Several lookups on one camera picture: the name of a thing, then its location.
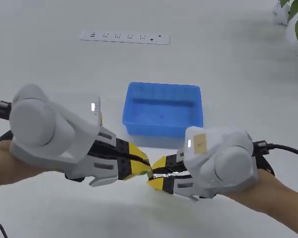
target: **human hand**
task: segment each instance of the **human hand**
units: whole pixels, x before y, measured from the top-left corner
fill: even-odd
[[[10,154],[11,141],[0,141],[0,185],[12,184],[34,177],[46,169],[28,165]]]

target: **human arm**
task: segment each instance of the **human arm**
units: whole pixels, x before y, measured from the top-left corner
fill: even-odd
[[[0,186],[46,172],[45,169],[33,167],[13,157],[9,152],[10,142],[8,140],[0,142]]]
[[[225,196],[274,218],[298,234],[298,193],[265,170],[259,170],[259,182],[243,192]]]

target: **white pot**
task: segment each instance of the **white pot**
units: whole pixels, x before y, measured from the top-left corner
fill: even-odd
[[[288,22],[286,29],[286,38],[292,44],[298,47],[298,40],[295,33],[295,25],[298,21],[298,13]]]

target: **black strap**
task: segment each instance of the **black strap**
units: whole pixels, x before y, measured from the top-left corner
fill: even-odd
[[[8,132],[6,132],[2,136],[0,136],[0,141],[3,141],[3,140],[12,140],[12,139],[13,139],[13,134],[12,134],[12,131],[11,130],[9,130]]]
[[[266,170],[267,172],[270,172],[273,176],[275,176],[275,172],[273,168],[270,166],[268,161],[265,159],[264,156],[256,156],[256,166],[258,169]]]

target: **electrical outlet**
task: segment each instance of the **electrical outlet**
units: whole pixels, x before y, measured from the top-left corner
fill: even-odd
[[[167,34],[83,31],[79,38],[82,41],[104,41],[104,42],[153,44],[153,45],[170,44],[170,36]]]

